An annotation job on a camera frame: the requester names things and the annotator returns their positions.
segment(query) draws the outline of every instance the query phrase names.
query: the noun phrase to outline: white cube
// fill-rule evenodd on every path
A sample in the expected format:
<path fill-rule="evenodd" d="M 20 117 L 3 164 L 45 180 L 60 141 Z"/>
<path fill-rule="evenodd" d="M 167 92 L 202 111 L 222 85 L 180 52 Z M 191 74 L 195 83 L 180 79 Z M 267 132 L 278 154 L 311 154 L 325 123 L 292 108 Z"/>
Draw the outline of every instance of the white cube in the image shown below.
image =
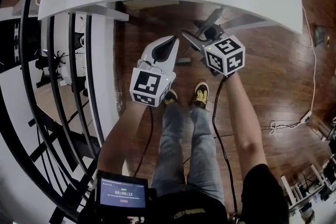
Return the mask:
<path fill-rule="evenodd" d="M 204 48 L 207 65 L 227 76 L 245 66 L 245 47 L 235 36 Z"/>
<path fill-rule="evenodd" d="M 137 103 L 159 106 L 175 77 L 174 72 L 161 74 L 151 70 L 133 68 L 130 85 L 132 100 Z"/>

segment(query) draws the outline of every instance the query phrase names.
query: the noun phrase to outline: person's right arm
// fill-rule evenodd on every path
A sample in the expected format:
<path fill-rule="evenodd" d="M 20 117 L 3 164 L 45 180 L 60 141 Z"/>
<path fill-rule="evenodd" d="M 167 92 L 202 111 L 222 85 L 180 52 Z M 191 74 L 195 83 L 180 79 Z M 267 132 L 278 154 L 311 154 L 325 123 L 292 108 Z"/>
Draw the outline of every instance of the person's right arm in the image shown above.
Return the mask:
<path fill-rule="evenodd" d="M 226 82 L 226 92 L 243 179 L 258 164 L 267 164 L 261 129 L 256 112 L 245 92 L 238 73 Z"/>

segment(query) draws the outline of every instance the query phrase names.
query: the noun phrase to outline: black and yellow sneaker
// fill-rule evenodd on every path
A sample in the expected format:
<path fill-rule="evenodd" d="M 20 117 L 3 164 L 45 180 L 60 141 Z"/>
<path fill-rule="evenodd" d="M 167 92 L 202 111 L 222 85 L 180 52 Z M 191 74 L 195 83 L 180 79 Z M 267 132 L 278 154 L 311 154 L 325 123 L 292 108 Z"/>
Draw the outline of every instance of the black and yellow sneaker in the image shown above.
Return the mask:
<path fill-rule="evenodd" d="M 206 101 L 209 95 L 209 86 L 205 82 L 200 82 L 195 87 L 195 96 L 193 104 L 199 108 L 205 109 Z"/>
<path fill-rule="evenodd" d="M 166 105 L 177 103 L 177 93 L 173 89 L 170 89 L 164 97 L 163 101 Z"/>

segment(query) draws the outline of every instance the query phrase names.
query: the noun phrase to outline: black t-shirt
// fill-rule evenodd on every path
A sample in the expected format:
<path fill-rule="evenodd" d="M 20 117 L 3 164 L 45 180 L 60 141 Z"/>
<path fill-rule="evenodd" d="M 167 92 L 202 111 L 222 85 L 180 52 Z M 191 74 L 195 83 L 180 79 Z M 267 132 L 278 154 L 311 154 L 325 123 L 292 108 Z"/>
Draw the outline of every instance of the black t-shirt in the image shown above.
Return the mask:
<path fill-rule="evenodd" d="M 260 164 L 244 179 L 241 195 L 243 210 L 240 221 L 251 223 L 289 223 L 287 202 L 268 166 Z M 197 191 L 183 191 L 159 197 L 150 209 L 146 223 L 228 223 L 225 206 L 218 200 Z M 78 223 L 100 223 L 91 194 Z M 129 223 L 111 216 L 109 223 Z"/>

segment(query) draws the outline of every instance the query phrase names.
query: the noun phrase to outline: jeans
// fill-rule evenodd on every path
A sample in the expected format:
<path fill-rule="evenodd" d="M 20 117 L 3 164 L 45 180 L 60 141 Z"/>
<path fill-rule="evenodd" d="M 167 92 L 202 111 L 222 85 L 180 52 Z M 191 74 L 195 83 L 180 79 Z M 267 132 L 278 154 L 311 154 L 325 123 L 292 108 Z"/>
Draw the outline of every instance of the jeans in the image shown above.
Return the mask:
<path fill-rule="evenodd" d="M 206 118 L 206 111 L 192 106 L 194 123 L 190 171 L 185 183 L 182 159 L 184 115 L 177 103 L 167 105 L 163 115 L 163 133 L 152 180 L 157 196 L 197 190 L 224 204 L 224 193 L 216 159 L 216 146 Z"/>

